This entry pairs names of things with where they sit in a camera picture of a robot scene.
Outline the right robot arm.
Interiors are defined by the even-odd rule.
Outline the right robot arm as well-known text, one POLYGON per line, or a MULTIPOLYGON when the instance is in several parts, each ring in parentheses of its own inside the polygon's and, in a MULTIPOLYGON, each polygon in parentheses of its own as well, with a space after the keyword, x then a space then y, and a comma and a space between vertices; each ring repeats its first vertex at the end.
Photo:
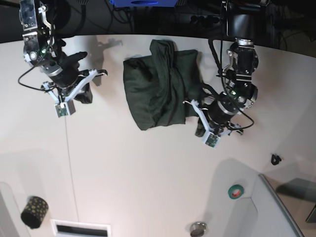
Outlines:
POLYGON ((23 57, 32 69, 40 68, 50 81, 38 91, 44 93, 57 90, 57 102, 77 100, 90 104, 93 95, 88 77, 94 73, 97 77, 107 74, 101 70, 79 70, 79 61, 84 59, 86 51, 67 55, 63 51, 66 38, 74 37, 84 26, 87 1, 81 0, 81 20, 71 33, 61 34, 59 30, 67 25, 71 18, 71 8, 65 0, 21 0, 19 18, 23 27, 23 57))

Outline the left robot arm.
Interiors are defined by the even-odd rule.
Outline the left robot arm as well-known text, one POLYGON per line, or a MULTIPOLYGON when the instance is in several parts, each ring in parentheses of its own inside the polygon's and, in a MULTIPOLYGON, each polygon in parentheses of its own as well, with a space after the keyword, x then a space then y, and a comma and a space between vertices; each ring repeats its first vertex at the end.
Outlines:
POLYGON ((212 137, 219 138, 224 132, 244 130, 254 125, 254 119, 246 114, 258 96, 258 88, 252 83, 252 74, 259 65, 254 40, 265 35, 266 0, 224 0, 220 10, 220 41, 224 36, 234 39, 227 49, 229 64, 223 66, 222 53, 217 53, 213 39, 209 39, 214 61, 218 68, 217 77, 222 92, 217 93, 206 83, 202 84, 205 96, 212 98, 210 104, 206 98, 200 99, 196 136, 202 137, 210 131, 212 137))

